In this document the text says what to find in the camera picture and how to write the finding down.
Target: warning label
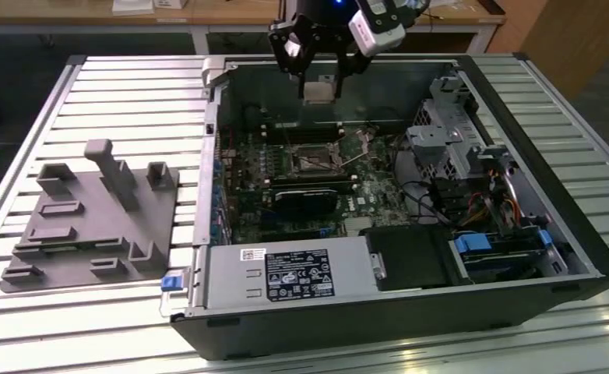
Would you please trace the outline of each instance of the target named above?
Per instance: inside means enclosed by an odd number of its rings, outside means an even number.
[[[334,296],[328,250],[265,254],[266,298],[284,302]]]

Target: blue tab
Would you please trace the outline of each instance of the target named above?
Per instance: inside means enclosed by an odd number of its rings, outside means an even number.
[[[454,240],[458,253],[468,251],[489,251],[492,245],[489,244],[488,235],[485,234],[464,234]]]
[[[181,275],[168,276],[168,277],[161,278],[161,291],[169,292],[169,291],[181,291],[181,290],[182,290]]]
[[[540,230],[537,233],[541,236],[542,244],[545,245],[545,247],[548,247],[548,246],[554,244],[554,241],[552,240],[552,235],[550,235],[549,231]]]

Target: white sticker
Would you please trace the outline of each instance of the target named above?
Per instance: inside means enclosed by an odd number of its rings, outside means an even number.
[[[265,259],[264,248],[246,248],[240,251],[240,261],[253,261],[254,259]]]

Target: black plastic component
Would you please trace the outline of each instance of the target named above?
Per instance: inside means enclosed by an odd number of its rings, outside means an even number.
[[[460,284],[446,228],[392,226],[368,228],[361,233],[370,253],[380,255],[385,265],[388,276],[377,280],[381,291]]]
[[[337,209],[337,192],[332,189],[278,192],[272,209],[289,220],[308,220],[332,214]]]
[[[348,175],[329,175],[322,177],[274,179],[270,181],[270,188],[280,191],[302,189],[332,189],[341,195],[353,193],[352,186],[356,182]]]

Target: metal bracket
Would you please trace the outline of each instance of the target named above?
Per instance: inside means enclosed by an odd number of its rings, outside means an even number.
[[[202,86],[205,88],[210,88],[220,82],[225,81],[224,74],[228,70],[236,69],[237,66],[232,65],[229,69],[225,66],[225,57],[224,56],[210,56],[205,60],[202,60],[202,68],[201,68],[201,78],[202,78]]]

